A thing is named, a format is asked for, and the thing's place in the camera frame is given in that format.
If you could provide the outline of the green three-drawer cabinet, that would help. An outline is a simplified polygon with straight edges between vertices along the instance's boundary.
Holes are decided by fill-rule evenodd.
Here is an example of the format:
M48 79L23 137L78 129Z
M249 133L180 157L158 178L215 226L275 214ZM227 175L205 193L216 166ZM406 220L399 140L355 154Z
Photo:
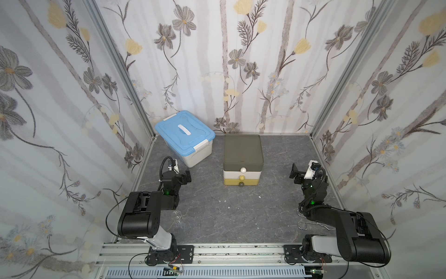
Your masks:
M224 136L223 178L226 186L256 186L264 167L258 134Z

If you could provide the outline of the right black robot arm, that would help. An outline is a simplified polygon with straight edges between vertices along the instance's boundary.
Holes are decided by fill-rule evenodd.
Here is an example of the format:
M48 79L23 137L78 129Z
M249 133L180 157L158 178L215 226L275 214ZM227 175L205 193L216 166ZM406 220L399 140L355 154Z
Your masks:
M334 237L306 235L300 248L304 260L311 262L326 255L364 265L374 263L380 267L390 262L388 239L378 229L370 213L339 209L325 203L329 181L319 162L310 161L305 172L293 164L289 178L302 188L299 213L309 221L333 227L336 233Z

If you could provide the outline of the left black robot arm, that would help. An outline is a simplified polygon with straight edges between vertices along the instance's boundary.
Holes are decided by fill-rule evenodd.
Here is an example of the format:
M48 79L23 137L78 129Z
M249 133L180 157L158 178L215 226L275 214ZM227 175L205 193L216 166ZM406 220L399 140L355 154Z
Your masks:
M162 228L161 212L177 210L180 189L192 181L190 171L181 173L177 160L165 157L159 169L159 186L156 191L134 191L123 199L124 208L113 232L105 218L107 230L117 238L139 240L149 245L145 263L172 265L180 260L181 252L175 236Z

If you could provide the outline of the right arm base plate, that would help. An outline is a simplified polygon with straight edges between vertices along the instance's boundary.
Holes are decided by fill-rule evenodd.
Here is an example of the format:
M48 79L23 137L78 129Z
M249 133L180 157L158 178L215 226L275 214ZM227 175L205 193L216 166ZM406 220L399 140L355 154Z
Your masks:
M332 263L331 256L323 253L318 253L312 248L303 248L302 245L284 245L283 246L285 262L293 265L297 263L302 264L323 264Z

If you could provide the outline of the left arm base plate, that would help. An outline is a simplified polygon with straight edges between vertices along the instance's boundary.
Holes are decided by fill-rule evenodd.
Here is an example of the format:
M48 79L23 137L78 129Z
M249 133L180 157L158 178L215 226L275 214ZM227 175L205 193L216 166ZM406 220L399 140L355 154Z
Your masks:
M145 264L155 266L158 264L192 264L194 257L193 245L173 246L168 250L154 250L150 248Z

